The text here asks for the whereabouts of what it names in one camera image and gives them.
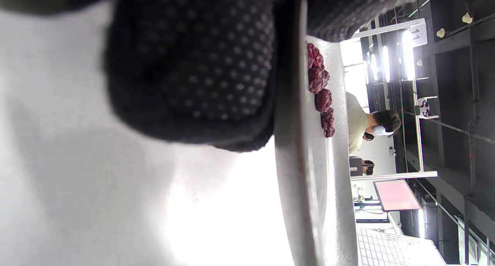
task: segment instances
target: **cable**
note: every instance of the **cable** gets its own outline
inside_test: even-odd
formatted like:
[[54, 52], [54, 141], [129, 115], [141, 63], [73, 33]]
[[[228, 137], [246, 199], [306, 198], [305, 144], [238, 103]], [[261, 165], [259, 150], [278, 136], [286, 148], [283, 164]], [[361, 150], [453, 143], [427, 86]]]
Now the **cable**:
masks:
[[365, 211], [366, 213], [375, 214], [375, 215], [381, 215], [381, 214], [386, 213], [386, 212], [382, 212], [382, 213], [373, 213], [373, 212], [370, 212], [370, 211], [368, 211], [368, 210], [364, 210], [364, 209], [357, 209], [357, 210], [355, 210], [355, 211]]

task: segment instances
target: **white metal bar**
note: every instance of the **white metal bar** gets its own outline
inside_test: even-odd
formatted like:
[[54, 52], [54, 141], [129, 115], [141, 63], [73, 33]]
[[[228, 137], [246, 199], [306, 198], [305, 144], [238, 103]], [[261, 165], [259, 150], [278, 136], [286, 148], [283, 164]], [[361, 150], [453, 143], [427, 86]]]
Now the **white metal bar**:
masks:
[[388, 25], [388, 26], [384, 26], [384, 27], [378, 27], [375, 29], [354, 33], [354, 35], [352, 35], [351, 39], [357, 39], [357, 38], [362, 38], [362, 37], [368, 37], [371, 35], [378, 35], [378, 34], [382, 34], [382, 33], [386, 33], [386, 32], [391, 32], [391, 31], [395, 31], [395, 30], [401, 30], [401, 29], [409, 28], [411, 26], [419, 25], [422, 23], [426, 23], [424, 18], [410, 20], [410, 21], [406, 21], [406, 22], [401, 22], [398, 24]]
[[491, 259], [490, 259], [490, 238], [488, 236], [486, 237], [486, 264], [491, 265]]
[[[418, 105], [418, 89], [416, 87], [416, 80], [412, 80], [412, 102], [414, 106]], [[414, 116], [414, 122], [416, 123], [416, 140], [418, 143], [418, 159], [419, 159], [419, 172], [425, 171], [425, 165], [423, 164], [423, 144], [421, 143], [421, 125], [419, 123], [419, 116]]]
[[437, 177], [438, 172], [436, 171], [426, 171], [426, 172], [407, 172], [407, 173], [396, 173], [396, 174], [385, 174], [381, 176], [351, 176], [351, 181], [384, 181], [384, 180], [394, 180], [394, 179], [409, 179], [409, 178], [427, 178], [427, 177]]

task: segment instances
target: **person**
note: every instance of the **person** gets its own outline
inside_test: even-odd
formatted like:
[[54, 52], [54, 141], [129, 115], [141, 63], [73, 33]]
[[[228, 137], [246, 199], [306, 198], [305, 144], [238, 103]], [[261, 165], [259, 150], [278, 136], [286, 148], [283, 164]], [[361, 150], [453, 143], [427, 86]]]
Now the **person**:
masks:
[[349, 153], [363, 142], [364, 132], [375, 136], [392, 136], [401, 127], [401, 118], [395, 111], [365, 113], [355, 95], [346, 92]]
[[363, 160], [363, 175], [370, 176], [373, 174], [375, 164], [370, 160]]
[[374, 135], [372, 135], [372, 134], [368, 134], [367, 132], [364, 132], [363, 139], [364, 139], [365, 141], [372, 141], [374, 138], [375, 138], [375, 136], [374, 136]]
[[351, 160], [352, 159], [359, 159], [361, 160], [361, 165], [362, 165], [362, 174], [363, 176], [370, 176], [373, 174], [373, 168], [375, 167], [375, 163], [370, 161], [370, 160], [363, 160], [362, 158], [358, 157], [358, 156], [349, 156], [349, 163], [351, 164]]

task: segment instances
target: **beige shirt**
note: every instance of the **beige shirt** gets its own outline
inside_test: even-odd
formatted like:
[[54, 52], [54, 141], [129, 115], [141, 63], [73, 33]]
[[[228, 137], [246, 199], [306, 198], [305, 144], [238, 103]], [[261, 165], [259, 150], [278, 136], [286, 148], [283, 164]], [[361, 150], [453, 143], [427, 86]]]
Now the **beige shirt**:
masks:
[[356, 96], [349, 92], [345, 94], [347, 97], [347, 119], [349, 126], [349, 154], [352, 154], [363, 143], [363, 135], [368, 126], [368, 119]]

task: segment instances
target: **dark hair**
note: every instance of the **dark hair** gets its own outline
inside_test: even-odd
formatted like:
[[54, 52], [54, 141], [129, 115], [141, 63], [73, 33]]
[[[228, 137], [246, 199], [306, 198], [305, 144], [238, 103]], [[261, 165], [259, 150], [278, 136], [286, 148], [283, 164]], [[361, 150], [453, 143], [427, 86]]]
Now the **dark hair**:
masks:
[[373, 174], [373, 166], [368, 166], [368, 169], [366, 169], [366, 172], [364, 173], [367, 176], [370, 176]]
[[373, 168], [375, 167], [375, 164], [372, 161], [370, 161], [370, 160], [364, 160], [364, 165], [363, 166], [368, 167], [366, 169], [366, 172], [365, 172], [365, 174], [367, 176], [370, 176], [371, 174], [373, 174]]
[[384, 126], [388, 133], [397, 132], [402, 125], [401, 118], [395, 111], [378, 111], [373, 113], [373, 119], [378, 125]]
[[364, 132], [364, 137], [366, 137], [366, 139], [368, 139], [368, 140], [373, 140], [375, 138], [374, 135], [368, 134], [367, 132]]

